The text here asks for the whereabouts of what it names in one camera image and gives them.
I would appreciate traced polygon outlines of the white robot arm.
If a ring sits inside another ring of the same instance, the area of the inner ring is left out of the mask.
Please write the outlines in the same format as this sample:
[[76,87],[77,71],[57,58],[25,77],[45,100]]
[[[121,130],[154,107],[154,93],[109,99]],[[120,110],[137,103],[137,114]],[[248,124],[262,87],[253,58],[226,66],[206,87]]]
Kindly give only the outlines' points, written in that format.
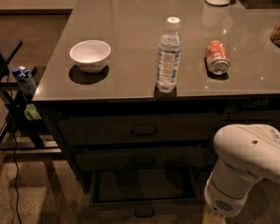
[[280,132],[267,124],[231,124],[214,136],[216,165],[205,188],[202,224],[226,224],[266,178],[280,185]]

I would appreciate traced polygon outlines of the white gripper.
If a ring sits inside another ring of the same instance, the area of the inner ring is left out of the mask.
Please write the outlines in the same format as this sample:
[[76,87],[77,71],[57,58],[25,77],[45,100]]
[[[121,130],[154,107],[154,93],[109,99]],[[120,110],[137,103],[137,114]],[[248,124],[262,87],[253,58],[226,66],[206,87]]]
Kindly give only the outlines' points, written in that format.
[[210,207],[204,208],[202,224],[226,224],[224,217],[236,217],[243,209],[251,183],[235,179],[208,179],[204,198]]

